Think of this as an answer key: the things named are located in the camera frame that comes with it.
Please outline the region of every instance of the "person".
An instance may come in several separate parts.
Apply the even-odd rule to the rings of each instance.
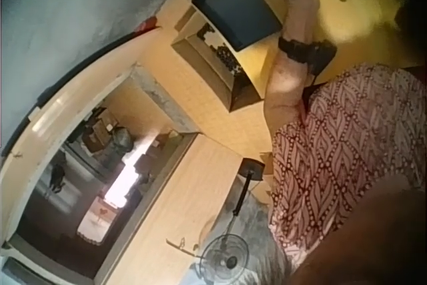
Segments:
[[[288,0],[264,101],[274,157],[270,229],[295,268],[364,202],[405,190],[425,193],[426,87],[417,77],[365,63],[303,104],[310,63],[316,64],[304,53],[319,6],[319,0]]]

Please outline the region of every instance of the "red and white dress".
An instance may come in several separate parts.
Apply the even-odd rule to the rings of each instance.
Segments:
[[[273,140],[270,228],[295,265],[386,178],[425,190],[426,132],[426,87],[401,69],[360,65],[311,96]]]

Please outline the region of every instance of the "bright light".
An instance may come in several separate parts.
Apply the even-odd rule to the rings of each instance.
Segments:
[[[139,176],[135,171],[135,164],[138,159],[147,152],[158,133],[158,131],[150,132],[140,142],[136,143],[136,147],[130,153],[124,155],[122,160],[125,163],[125,167],[105,194],[104,200],[107,203],[115,206],[116,208],[122,208],[126,205],[126,195],[129,193]]]

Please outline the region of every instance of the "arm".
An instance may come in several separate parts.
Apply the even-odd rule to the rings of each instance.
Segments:
[[[318,0],[288,0],[288,3],[282,37],[310,44],[319,7]],[[281,51],[277,53],[264,100],[264,117],[272,137],[283,125],[304,116],[301,98],[307,74],[306,64],[289,59]]]

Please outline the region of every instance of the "black wristwatch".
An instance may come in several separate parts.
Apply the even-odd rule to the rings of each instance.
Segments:
[[[307,63],[309,72],[319,75],[335,57],[337,48],[330,41],[301,43],[294,39],[279,38],[279,49],[298,63]]]

